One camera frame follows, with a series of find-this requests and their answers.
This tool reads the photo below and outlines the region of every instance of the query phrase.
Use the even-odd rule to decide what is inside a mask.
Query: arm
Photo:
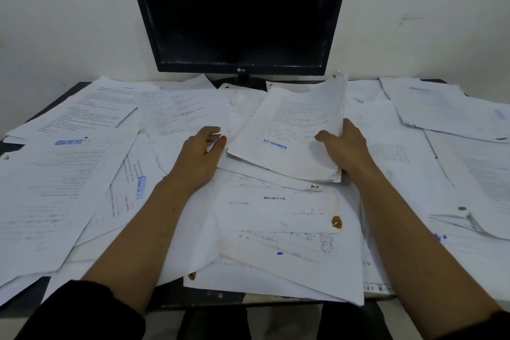
[[[110,288],[139,313],[147,307],[158,281],[182,209],[196,189],[214,175],[226,137],[218,127],[190,137],[172,171],[157,184],[147,202],[82,278]],[[207,143],[219,140],[207,152]]]
[[[500,310],[386,180],[359,129],[345,119],[341,137],[321,131],[315,138],[358,187],[388,278],[425,339],[488,320]]]

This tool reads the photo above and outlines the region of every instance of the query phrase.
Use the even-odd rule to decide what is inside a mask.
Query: white wall
[[[510,102],[509,1],[344,0],[328,73],[443,78]],[[0,0],[0,134],[100,75],[188,77],[157,71],[136,0]]]

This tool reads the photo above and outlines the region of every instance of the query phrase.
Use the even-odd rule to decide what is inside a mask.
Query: drawing of face
[[[320,242],[323,245],[330,245],[331,242],[333,242],[333,234],[321,233],[320,234]]]

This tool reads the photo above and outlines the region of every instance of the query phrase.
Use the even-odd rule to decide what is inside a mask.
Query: black sleeve
[[[461,340],[466,338],[494,339],[508,338],[510,329],[510,313],[496,312],[487,321],[475,324],[471,327],[461,329],[460,331],[450,333],[441,337],[439,340]]]
[[[145,320],[142,315],[116,299],[105,285],[69,281],[35,310],[16,340],[140,340],[144,333]]]

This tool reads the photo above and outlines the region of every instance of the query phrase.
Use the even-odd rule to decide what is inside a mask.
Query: left hand
[[[181,183],[190,193],[209,182],[226,144],[226,137],[219,131],[220,127],[203,127],[188,138],[167,178]],[[207,145],[213,142],[213,148],[207,152]]]

